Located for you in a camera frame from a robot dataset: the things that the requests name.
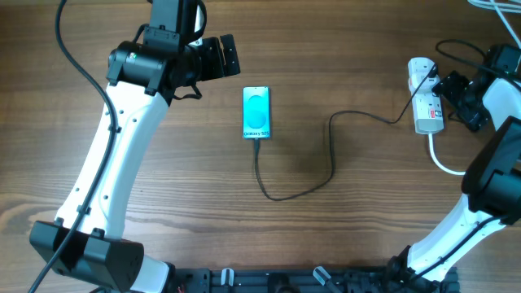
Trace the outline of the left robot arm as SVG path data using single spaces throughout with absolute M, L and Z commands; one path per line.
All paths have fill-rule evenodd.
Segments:
M 201 1 L 152 2 L 151 18 L 108 58 L 105 103 L 81 173 L 51 222 L 37 221 L 29 242 L 45 271 L 98 292 L 173 292 L 175 267 L 124 239 L 129 196 L 147 147 L 176 90 L 201 98 L 200 81 L 240 71 L 231 35 L 205 37 Z

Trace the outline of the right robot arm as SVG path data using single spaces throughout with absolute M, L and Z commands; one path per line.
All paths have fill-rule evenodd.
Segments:
M 520 50 L 491 46 L 479 75 L 451 103 L 483 110 L 496 129 L 462 179 L 462 196 L 423 240 L 388 262 L 381 281 L 393 292 L 433 292 L 475 245 L 520 219 Z

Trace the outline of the turquoise screen smartphone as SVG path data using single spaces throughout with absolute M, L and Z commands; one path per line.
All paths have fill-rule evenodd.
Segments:
M 268 86 L 243 88 L 243 138 L 264 139 L 271 136 L 270 96 Z

